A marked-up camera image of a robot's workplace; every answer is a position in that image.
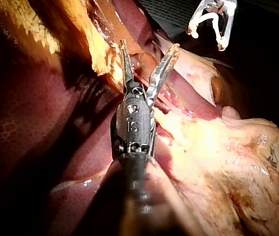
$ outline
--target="metal screw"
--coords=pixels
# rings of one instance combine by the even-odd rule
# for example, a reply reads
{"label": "metal screw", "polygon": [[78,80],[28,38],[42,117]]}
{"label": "metal screw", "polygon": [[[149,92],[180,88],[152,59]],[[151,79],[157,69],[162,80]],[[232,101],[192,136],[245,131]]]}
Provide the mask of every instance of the metal screw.
{"label": "metal screw", "polygon": [[120,140],[116,140],[113,144],[113,154],[114,156],[119,156],[124,151],[124,147]]}
{"label": "metal screw", "polygon": [[137,113],[139,111],[139,107],[135,104],[128,105],[127,109],[130,114]]}
{"label": "metal screw", "polygon": [[135,87],[132,89],[132,94],[134,95],[142,95],[143,89],[141,87]]}

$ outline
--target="dark background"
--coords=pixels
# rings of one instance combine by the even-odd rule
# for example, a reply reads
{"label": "dark background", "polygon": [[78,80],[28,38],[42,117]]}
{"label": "dark background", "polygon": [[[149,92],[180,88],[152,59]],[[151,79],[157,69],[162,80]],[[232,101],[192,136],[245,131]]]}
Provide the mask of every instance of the dark background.
{"label": "dark background", "polygon": [[211,27],[200,24],[199,38],[185,29],[200,0],[139,0],[173,41],[200,56],[233,66],[244,84],[251,118],[279,127],[279,1],[238,0],[228,48],[218,52]]}

